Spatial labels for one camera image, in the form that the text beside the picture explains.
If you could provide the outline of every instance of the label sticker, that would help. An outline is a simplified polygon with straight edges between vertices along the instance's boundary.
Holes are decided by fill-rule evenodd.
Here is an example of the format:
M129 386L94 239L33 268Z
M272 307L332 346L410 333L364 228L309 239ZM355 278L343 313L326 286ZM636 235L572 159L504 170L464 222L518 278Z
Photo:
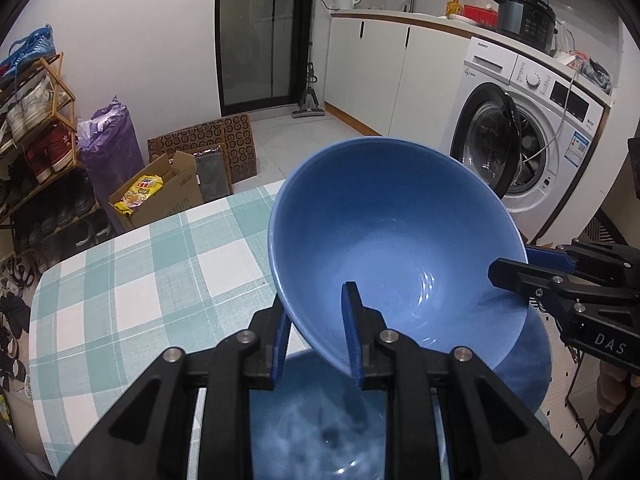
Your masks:
M569 143L569 147L564 154L564 158L572 163L576 168L580 166L584 155L587 153L587 148L589 147L589 141L584 135L579 134L578 132L574 133L574 138L571 139Z

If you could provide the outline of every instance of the snack bag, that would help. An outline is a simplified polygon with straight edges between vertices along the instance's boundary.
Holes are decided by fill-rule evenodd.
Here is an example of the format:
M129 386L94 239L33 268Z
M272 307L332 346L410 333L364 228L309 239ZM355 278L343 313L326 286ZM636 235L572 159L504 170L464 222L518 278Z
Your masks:
M162 178L157 175L143 175L124 194L122 200L114 204L123 215L133 214L133 208L142 204L161 187Z

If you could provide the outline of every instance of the bottle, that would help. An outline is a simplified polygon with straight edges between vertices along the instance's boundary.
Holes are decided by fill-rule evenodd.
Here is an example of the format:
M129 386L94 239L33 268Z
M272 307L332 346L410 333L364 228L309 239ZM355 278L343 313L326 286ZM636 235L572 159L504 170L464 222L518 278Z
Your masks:
M449 16L450 14L462 14L462 5L460 5L460 0L451 0L450 2L447 2L445 15Z

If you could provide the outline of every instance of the washing machine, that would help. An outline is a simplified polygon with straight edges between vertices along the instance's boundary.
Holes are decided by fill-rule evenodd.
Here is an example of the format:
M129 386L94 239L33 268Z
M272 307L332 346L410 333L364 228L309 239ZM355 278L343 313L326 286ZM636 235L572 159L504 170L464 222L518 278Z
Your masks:
M495 191L527 240L558 213L604 111L576 86L567 97L569 86L528 57L472 38L440 145Z

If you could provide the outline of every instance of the knob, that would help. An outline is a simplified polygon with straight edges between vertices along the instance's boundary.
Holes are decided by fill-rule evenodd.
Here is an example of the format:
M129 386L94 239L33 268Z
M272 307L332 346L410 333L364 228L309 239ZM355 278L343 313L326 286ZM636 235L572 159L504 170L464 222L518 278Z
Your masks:
M529 72L527 74L527 84L532 88L537 88L540 85L540 76L535 72Z

